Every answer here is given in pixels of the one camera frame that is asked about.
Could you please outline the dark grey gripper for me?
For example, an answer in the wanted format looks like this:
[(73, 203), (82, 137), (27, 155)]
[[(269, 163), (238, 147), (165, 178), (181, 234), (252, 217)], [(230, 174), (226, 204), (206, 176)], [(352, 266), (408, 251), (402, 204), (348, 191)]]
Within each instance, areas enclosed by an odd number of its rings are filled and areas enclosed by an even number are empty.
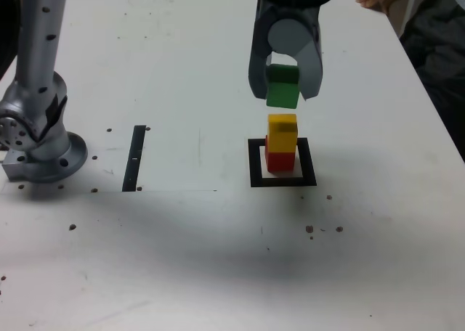
[(258, 99), (266, 97), (267, 58), (273, 51), (296, 61), (299, 74), (284, 74), (283, 79), (289, 83), (298, 79), (304, 99), (316, 97), (323, 79), (320, 7), (300, 9), (274, 5), (272, 19), (267, 15), (268, 7), (266, 1), (257, 0), (248, 66), (248, 83), (253, 95)]

